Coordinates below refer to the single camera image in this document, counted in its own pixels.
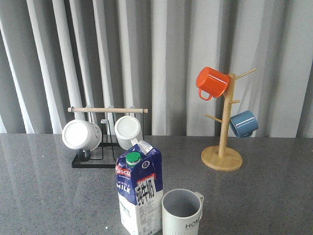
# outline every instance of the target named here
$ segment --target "wooden mug tree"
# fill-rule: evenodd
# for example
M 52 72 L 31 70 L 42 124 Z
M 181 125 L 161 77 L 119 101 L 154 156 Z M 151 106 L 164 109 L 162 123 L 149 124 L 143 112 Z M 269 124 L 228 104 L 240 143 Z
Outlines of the wooden mug tree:
M 229 74 L 230 81 L 227 86 L 227 89 L 224 92 L 224 107 L 223 107 L 223 117 L 222 120 L 213 117 L 209 114 L 206 114 L 207 117 L 214 119 L 222 124 L 221 135 L 220 135 L 220 145 L 210 146 L 205 148 L 201 153 L 201 159 L 204 164 L 208 167 L 219 170 L 219 171 L 234 171 L 241 167 L 243 160 L 241 155 L 234 149 L 228 148 L 227 145 L 227 136 L 228 136 L 228 127 L 230 120 L 231 106 L 234 103 L 239 103 L 239 100 L 233 100 L 235 81 L 243 76 L 248 75 L 256 71 L 252 69 L 248 72 L 245 72 L 239 76 L 235 74 Z

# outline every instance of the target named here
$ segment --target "mug rack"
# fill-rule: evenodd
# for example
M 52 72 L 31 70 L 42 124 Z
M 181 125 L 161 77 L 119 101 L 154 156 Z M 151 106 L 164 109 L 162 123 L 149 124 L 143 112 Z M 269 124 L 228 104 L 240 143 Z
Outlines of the mug rack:
M 234 149 L 228 148 L 227 145 L 227 136 L 228 136 L 228 127 L 231 113 L 231 106 L 235 103 L 239 103 L 240 100 L 233 100 L 235 81 L 243 76 L 246 76 L 256 69 L 247 71 L 239 76 L 236 76 L 233 73 L 229 74 L 230 81 L 229 84 L 223 93 L 224 95 L 224 107 L 223 107 L 223 116 L 222 120 L 206 114 L 208 118 L 211 118 L 222 124 L 221 134 L 220 134 L 220 144 L 216 146 L 209 146 L 205 148 L 201 153 L 202 162 L 208 167 L 219 170 L 219 171 L 234 171 L 241 167 L 243 159 L 241 155 Z
M 74 113 L 74 112 L 83 112 L 83 113 L 128 113 L 130 115 L 130 113 L 133 113 L 134 116 L 136 117 L 136 114 L 142 114 L 142 118 L 141 118 L 141 131 L 142 131 L 142 138 L 144 140 L 145 135 L 144 135 L 144 114 L 148 113 L 148 109 L 136 109 L 136 108 L 129 108 L 129 109 L 125 109 L 125 108 L 75 108 L 75 107 L 70 107 L 67 109 L 68 112 L 70 113 Z M 115 118 L 113 115 L 113 126 L 115 125 Z M 104 138 L 103 138 L 103 130 L 104 130 L 104 124 L 107 124 L 106 126 L 106 132 L 107 130 L 110 133 L 110 140 L 111 142 L 108 142 L 108 135 L 106 136 L 106 142 L 104 142 Z M 110 128 L 110 121 L 109 119 L 103 119 L 101 120 L 101 131 L 102 131 L 102 141 L 100 142 L 98 147 L 102 148 L 102 157 L 101 158 L 91 158 L 90 157 L 90 152 L 88 152 L 88 154 L 86 154 L 85 152 L 82 151 L 82 149 L 78 149 L 76 151 L 76 155 L 72 161 L 72 168 L 115 168 L 115 164 L 86 164 L 85 162 L 88 161 L 99 161 L 99 160 L 104 160 L 104 148 L 105 147 L 111 147 L 112 149 L 112 157 L 113 159 L 116 161 L 116 158 L 114 156 L 114 147 L 119 147 L 118 142 L 113 142 L 112 141 L 112 134 L 111 134 L 111 128 Z

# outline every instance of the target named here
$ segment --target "curtain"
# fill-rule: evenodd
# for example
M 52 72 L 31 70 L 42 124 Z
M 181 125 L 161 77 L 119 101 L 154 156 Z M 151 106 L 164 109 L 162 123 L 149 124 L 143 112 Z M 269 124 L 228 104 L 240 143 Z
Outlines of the curtain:
M 145 134 L 219 136 L 205 114 L 221 119 L 224 99 L 196 87 L 209 66 L 257 69 L 231 111 L 254 113 L 253 136 L 313 138 L 312 25 L 311 0 L 0 0 L 0 133 L 60 134 L 87 118 L 68 107 L 134 106 L 149 109 Z

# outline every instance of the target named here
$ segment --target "gray granite countertop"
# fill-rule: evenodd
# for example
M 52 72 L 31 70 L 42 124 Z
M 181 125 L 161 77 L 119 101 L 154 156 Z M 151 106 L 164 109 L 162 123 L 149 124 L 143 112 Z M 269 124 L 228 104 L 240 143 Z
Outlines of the gray granite countertop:
M 200 235 L 313 234 L 313 139 L 228 138 L 243 165 L 208 168 L 210 137 L 157 137 L 164 193 L 204 195 Z M 0 134 L 0 235 L 127 235 L 114 169 L 72 168 L 61 135 Z

